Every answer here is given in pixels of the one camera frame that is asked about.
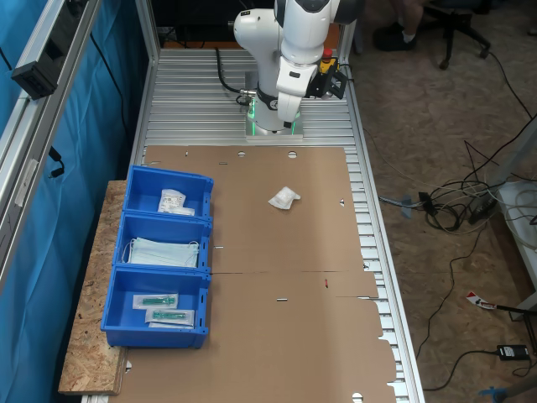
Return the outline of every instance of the brown carpet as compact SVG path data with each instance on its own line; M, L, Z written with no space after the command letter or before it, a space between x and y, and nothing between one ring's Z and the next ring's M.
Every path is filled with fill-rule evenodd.
M409 53L375 50L372 31L393 20L387 0L368 2L363 22L365 49L362 55L351 58L363 127L375 138L384 157L405 174L434 185L461 179L472 171L463 140L491 155L516 135L528 118L495 60L490 56L480 59L477 44L462 34L455 36L447 71L438 68L446 50L440 31L421 35L416 49ZM528 109L537 113L537 38L526 34L534 25L534 1L507 2L472 20L472 26L493 44L492 51L503 63L515 91ZM537 174L535 151L518 174ZM369 136L368 152L379 195L394 199L411 195L416 200L418 191L432 191L387 166ZM476 153L473 158L477 163L485 160ZM485 171L490 177L492 164L480 172L481 180ZM444 202L459 196L462 194L446 196ZM449 261L472 250L479 230L451 235L429 227L423 212L412 211L408 219L397 207L383 204L382 210L417 352L427 333L428 317L450 289ZM460 232L474 228L465 223ZM472 257L455 262L453 269L455 290L432 320L429 342L418 360L425 388L442 385L457 357L467 350L494 350L499 343L529 345L523 323L511 322L504 312L480 310L464 298L473 290L488 301L516 306L534 290L501 214L488 223ZM467 356L450 385L425 393L425 398L446 403L490 401L477 398L477 392L519 381L511 372L523 365L526 363L506 364L482 354ZM535 402L537 392L508 401Z

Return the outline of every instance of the green syringe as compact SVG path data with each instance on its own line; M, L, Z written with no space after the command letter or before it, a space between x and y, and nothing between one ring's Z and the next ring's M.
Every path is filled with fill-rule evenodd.
M186 319L185 313L154 311L153 319Z
M157 298L143 298L142 305L174 305L173 296L159 296Z

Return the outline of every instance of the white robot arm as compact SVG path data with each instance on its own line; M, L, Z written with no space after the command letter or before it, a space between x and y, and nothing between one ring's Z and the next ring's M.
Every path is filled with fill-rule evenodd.
M300 101L317 73L330 23L350 24L362 3L362 0L276 0L274 14L284 28L276 84L279 119L288 124L295 120Z
M352 23L363 3L275 0L274 10L246 10L237 16L235 38L258 63L256 125L272 133L291 128L319 69L330 23Z

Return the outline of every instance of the black shoe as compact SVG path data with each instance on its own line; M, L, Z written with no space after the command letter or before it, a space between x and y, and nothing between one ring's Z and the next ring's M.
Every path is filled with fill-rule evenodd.
M392 35L384 35L378 38L373 38L373 44L378 50L384 52L397 52L400 50L412 50L416 46L416 38L410 42L404 42L403 32Z
M375 29L373 32L373 40L380 39L384 36L390 36L394 34L398 34L399 32L403 32L403 26L399 24L399 22L395 21L393 24L391 24L389 27L382 27L379 29Z

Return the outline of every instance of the face mask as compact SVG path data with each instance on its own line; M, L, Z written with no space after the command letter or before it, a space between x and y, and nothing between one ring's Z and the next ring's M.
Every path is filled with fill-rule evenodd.
M125 261L127 247L129 247L128 263L192 268L197 265L200 250L200 245L197 242L189 244L160 243L135 238L125 246L122 262Z

